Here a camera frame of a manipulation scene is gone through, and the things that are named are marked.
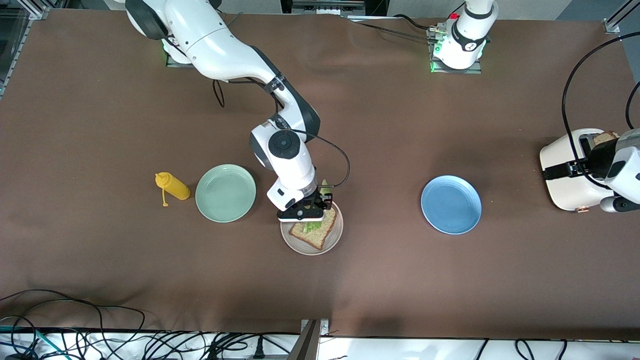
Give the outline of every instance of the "bread slice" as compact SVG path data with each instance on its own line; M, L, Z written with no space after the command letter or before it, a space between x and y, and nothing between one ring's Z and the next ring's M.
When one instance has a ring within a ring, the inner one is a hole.
M322 250L322 247L324 246L324 239L326 239L326 236L329 235L333 229L336 215L337 213L335 212L335 209L332 208L331 210L327 210L324 212L324 220L322 220L322 226L320 226L320 228L311 230L305 234L303 231L305 224L303 222L298 222L296 225L293 225L291 230L289 230L289 234L318 250Z

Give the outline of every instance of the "yellow squeeze bottle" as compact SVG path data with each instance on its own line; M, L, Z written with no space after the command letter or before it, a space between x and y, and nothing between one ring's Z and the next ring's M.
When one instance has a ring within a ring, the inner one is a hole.
M162 206L169 206L164 199L164 192L168 192L180 200L186 200L191 195L189 188L168 172L156 174L156 185L162 189Z

